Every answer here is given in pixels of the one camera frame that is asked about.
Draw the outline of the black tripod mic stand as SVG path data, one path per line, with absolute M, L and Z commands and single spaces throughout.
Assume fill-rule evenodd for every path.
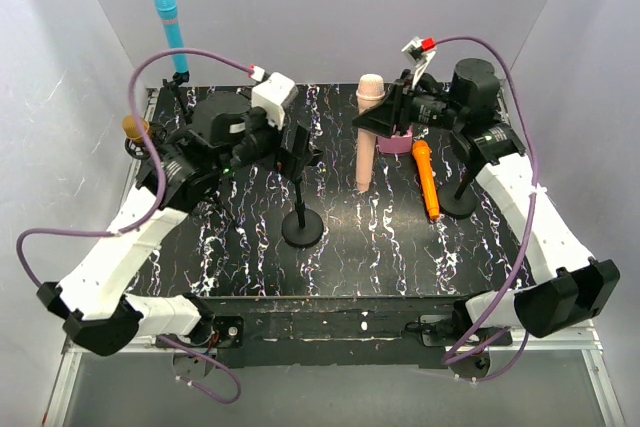
M 187 83 L 190 79 L 190 73 L 186 72 L 175 72 L 170 80 L 163 79 L 163 87 L 170 90 L 176 100 L 184 122 L 189 124 L 192 119 L 192 111 L 188 108 L 187 103 L 184 101 L 181 94 L 181 86 Z

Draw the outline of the pink microphone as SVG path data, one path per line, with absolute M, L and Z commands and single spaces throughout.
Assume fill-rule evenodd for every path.
M 377 106 L 385 96 L 384 80 L 378 74 L 364 74 L 356 92 L 358 110 L 362 114 Z M 356 185 L 359 192 L 369 190 L 372 181 L 376 135 L 359 129 L 356 156 Z

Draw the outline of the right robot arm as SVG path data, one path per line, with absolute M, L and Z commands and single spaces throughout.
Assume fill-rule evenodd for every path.
M 467 218 L 476 208 L 477 183 L 499 208 L 521 247 L 533 286 L 469 297 L 457 318 L 468 329 L 522 327 L 536 338 L 598 316 L 620 280 L 611 259 L 598 260 L 569 230 L 534 178 L 532 159 L 513 128 L 500 115 L 500 81 L 494 66 L 467 58 L 454 68 L 451 84 L 405 70 L 388 94 L 359 114 L 355 127 L 389 138 L 412 124 L 444 129 L 456 157 L 465 165 L 461 182 L 437 190 L 441 210 Z

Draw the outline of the gold microphone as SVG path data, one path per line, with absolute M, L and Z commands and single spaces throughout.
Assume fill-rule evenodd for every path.
M 142 119 L 140 121 L 141 127 L 139 127 L 136 120 L 137 117 L 129 114 L 123 118 L 121 125 L 128 140 L 134 143 L 141 143 L 144 135 L 150 132 L 150 124 Z

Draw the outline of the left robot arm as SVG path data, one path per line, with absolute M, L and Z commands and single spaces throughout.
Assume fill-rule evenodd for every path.
M 286 149 L 283 126 L 265 106 L 230 91 L 197 102 L 186 124 L 171 133 L 157 123 L 149 131 L 156 151 L 142 164 L 106 237 L 70 274 L 37 291 L 47 310 L 62 319 L 67 336 L 100 356 L 143 336 L 207 342 L 215 314 L 203 300 L 194 294 L 130 295 L 130 281 L 162 240 L 218 190 L 222 178 L 262 164 L 298 185 L 304 168 L 323 155 L 302 126 Z

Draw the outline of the black round-base mic stand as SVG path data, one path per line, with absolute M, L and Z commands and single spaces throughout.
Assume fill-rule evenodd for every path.
M 289 212 L 282 222 L 282 236 L 285 242 L 296 248 L 309 248 L 316 245 L 324 233 L 324 223 L 320 215 L 306 207 L 302 198 L 301 178 L 293 182 L 296 201 L 294 210 Z

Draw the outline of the orange microphone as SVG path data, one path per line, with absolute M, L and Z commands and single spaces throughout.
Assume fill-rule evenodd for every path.
M 414 141 L 412 155 L 418 169 L 426 212 L 431 220 L 437 220 L 440 217 L 440 204 L 431 163 L 431 149 L 428 143 L 423 139 Z

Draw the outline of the blue microphone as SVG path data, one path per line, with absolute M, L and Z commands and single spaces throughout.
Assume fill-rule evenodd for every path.
M 156 12 L 162 22 L 165 37 L 170 49 L 184 48 L 183 36 L 178 20 L 176 0 L 153 0 Z

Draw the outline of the shock-mount tripod mic stand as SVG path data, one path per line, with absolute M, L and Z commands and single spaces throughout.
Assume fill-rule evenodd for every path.
M 166 136 L 167 129 L 164 126 L 155 122 L 150 124 L 149 137 L 155 148 L 158 148 L 166 140 Z M 124 141 L 124 149 L 134 160 L 146 161 L 150 158 L 149 151 L 143 141 L 141 143 L 134 143 L 126 138 Z

